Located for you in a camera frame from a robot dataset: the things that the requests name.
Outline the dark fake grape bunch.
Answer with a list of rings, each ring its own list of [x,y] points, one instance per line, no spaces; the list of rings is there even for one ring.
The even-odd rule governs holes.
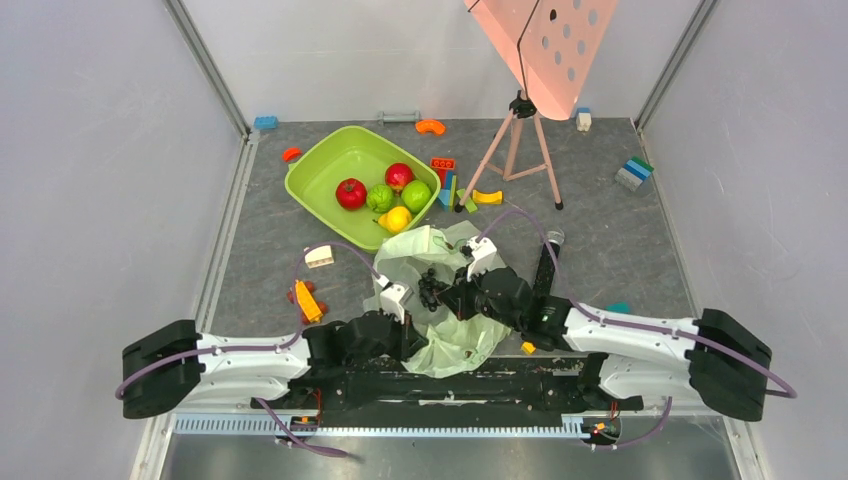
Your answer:
[[[418,280],[418,297],[422,306],[429,312],[436,312],[443,305],[439,295],[451,287],[451,284],[437,278],[434,267],[429,267]]]

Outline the pale green plastic bag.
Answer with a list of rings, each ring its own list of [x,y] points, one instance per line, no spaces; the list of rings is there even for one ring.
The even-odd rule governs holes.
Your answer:
[[[427,340],[403,363],[407,371],[437,379],[473,371],[512,333],[481,314],[459,320],[444,307],[431,312],[419,298],[418,281],[430,268],[437,280],[453,282],[456,271],[467,264],[460,248],[479,233],[467,220],[444,229],[425,225],[389,238],[376,253],[374,269],[411,288],[406,307],[416,332]]]

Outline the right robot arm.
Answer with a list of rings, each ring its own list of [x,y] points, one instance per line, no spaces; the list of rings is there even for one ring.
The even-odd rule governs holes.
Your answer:
[[[602,408],[635,397],[699,399],[722,415],[762,419],[771,349],[724,311],[658,319],[615,313],[540,293],[509,267],[436,282],[422,299],[459,319],[477,314],[541,350],[584,353],[580,400]]]

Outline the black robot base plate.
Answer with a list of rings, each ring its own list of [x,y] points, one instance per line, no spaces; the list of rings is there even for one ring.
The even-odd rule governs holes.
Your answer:
[[[639,411],[588,385],[587,358],[493,357],[479,368],[435,379],[388,357],[311,369],[289,383],[276,410],[319,412],[324,427],[553,427],[562,415]]]

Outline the green fake cabbage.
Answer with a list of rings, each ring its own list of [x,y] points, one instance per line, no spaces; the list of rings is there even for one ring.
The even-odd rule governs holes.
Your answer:
[[[395,192],[388,185],[375,185],[367,193],[366,206],[374,213],[387,213],[395,206],[395,204]]]

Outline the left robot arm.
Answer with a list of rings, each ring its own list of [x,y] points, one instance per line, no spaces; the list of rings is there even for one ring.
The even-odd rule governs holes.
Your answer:
[[[281,399],[297,408],[312,399],[312,378],[334,377],[383,356],[407,361],[427,343],[410,320],[382,310],[278,337],[205,334],[195,321],[177,320],[124,348],[115,396],[126,419],[251,400]]]

